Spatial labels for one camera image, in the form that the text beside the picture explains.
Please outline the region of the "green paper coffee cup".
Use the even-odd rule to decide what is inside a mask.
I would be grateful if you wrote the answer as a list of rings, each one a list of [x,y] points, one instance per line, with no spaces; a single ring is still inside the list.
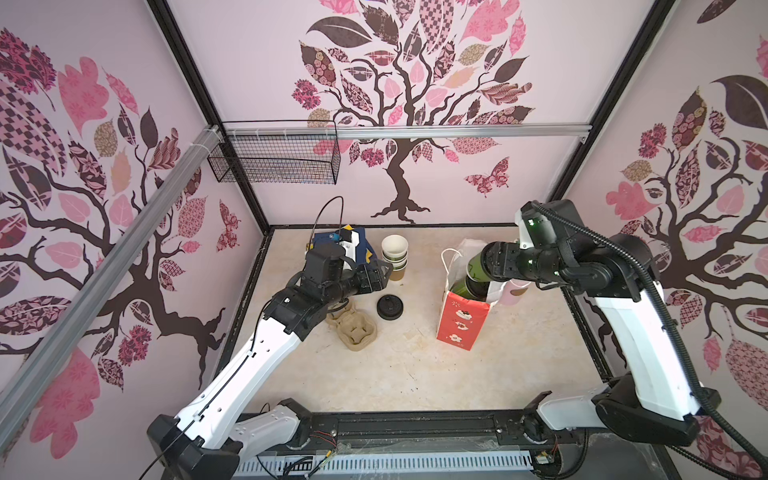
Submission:
[[[491,279],[483,268],[482,254],[472,257],[466,272],[450,287],[450,292],[468,300],[485,301]]]

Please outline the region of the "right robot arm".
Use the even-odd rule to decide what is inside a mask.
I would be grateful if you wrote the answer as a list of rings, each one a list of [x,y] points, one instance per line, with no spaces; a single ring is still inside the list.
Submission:
[[[686,456],[706,416],[742,447],[767,476],[767,458],[718,411],[663,298],[650,248],[638,237],[601,235],[583,224],[569,200],[531,201],[516,214],[515,241],[486,244],[466,272],[477,283],[522,280],[540,290],[591,297],[627,362],[626,374],[580,395],[539,394],[523,411],[528,439],[543,444],[557,431],[607,429],[624,440],[669,447]]]

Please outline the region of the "red white paper bag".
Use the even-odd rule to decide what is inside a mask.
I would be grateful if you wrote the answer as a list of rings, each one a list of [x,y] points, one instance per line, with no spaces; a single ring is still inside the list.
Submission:
[[[464,239],[457,248],[446,248],[440,255],[446,278],[436,338],[467,351],[472,350],[507,282],[491,281],[485,301],[468,300],[450,292],[451,285],[466,272],[469,260],[485,246],[481,240]]]

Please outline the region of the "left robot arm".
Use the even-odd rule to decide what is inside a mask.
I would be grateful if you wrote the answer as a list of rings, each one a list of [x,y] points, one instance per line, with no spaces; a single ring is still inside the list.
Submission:
[[[176,479],[230,479],[239,465],[279,445],[302,444],[301,407],[279,404],[241,416],[277,366],[322,323],[330,309],[355,295],[386,288],[393,265],[358,259],[350,231],[309,249],[301,271],[262,308],[254,333],[212,382],[176,415],[159,415],[147,436],[157,460]]]

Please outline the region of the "pink cylinder holder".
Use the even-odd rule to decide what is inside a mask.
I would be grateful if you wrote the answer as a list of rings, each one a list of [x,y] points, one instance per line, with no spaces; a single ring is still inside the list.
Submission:
[[[504,284],[498,303],[505,306],[514,306],[520,302],[523,295],[528,291],[530,282],[520,280],[509,280]]]

